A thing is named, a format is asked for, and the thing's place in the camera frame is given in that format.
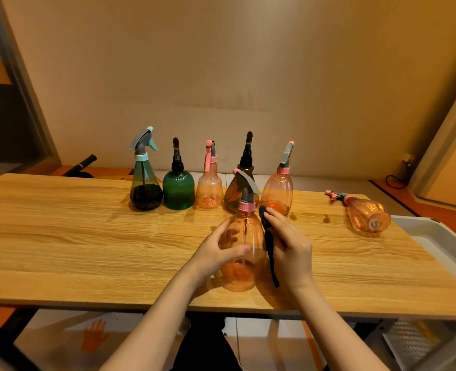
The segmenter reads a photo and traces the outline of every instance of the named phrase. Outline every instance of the spray bottle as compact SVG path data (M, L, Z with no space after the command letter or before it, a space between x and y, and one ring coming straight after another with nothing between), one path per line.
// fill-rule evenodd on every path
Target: spray bottle
M293 200L293 182L290 177L290 155L295 142L291 140L281 156L276 173L269 177L262 192L261 206L273 208L282 215L290 212Z
M195 203L195 182L192 174L183 168L180 141L173 138L173 162L163 180L165 206L172 210L184 210Z
M153 210L161 205L163 200L163 190L159 186L158 180L154 175L149 156L145 152L145 147L150 146L154 151L158 148L152 140L154 128L149 126L141 131L134 138L129 151L135 150L135 169L133 171L132 189L130 190L130 201L139 210Z
M213 140L206 142L204 174L199 178L195 199L202 208L216 208L223 201L223 183L218 176L218 157Z
M330 197L331 202L342 201L347 208L352 224L362 231L381 232L386 230L392 222L392 217L386 213L383 205L374 200L359 199L331 190L326 190L324 194Z
M240 158L240 164L237 166L238 169L243 171L247 174L252 180L254 180L254 176L252 172L254 171L254 166L252 165L252 132L249 131L247 133L247 138L245 139L245 149L243 150L243 155ZM233 177L231 180L230 185L225 193L225 209L231 213L237 212L238 209L238 202L242 198L242 192L237 185L236 177ZM259 204L259 196L255 195L254 200L256 201L256 205Z
M238 210L230 218L224 236L219 242L220 249L249 245L250 251L243 258L228 262L221 267L225 277L224 287L231 291L247 291L252 289L264 263L266 249L264 248L264 231L257 218L254 196L260 194L253 179L240 169L233 171L242 198Z

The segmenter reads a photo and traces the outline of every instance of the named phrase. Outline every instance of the forearm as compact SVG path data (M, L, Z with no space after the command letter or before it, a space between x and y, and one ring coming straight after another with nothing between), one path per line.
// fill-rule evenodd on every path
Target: forearm
M186 267L178 271L101 371L162 370L196 282Z
M294 297L332 371L388 370L314 283L294 292Z

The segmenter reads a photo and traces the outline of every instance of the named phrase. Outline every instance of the black pants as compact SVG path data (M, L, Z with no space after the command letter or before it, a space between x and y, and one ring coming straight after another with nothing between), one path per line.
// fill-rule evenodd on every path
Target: black pants
M180 344L171 371L242 371L222 331L225 318L211 313L187 316L192 326Z

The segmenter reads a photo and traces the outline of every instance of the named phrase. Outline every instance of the table top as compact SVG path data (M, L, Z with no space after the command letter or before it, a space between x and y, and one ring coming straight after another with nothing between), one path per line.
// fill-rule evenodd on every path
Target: table top
M230 216L222 208L138 212L129 190L119 180L0 176L0 305L146 309ZM315 280L342 315L456 318L456 279L395 223L361 233L341 203L306 191L294 193L289 218L313 241ZM268 270L243 293L210 281L190 309L296 313Z

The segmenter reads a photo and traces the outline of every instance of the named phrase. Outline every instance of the left hand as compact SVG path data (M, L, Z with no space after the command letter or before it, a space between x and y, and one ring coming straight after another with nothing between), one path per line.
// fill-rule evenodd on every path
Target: left hand
M218 246L219 239L225 234L230 219L227 218L219 224L199 245L195 254L185 264L186 268L196 281L201 284L214 274L223 264L241 258L250 251L250 246L241 245L221 250Z

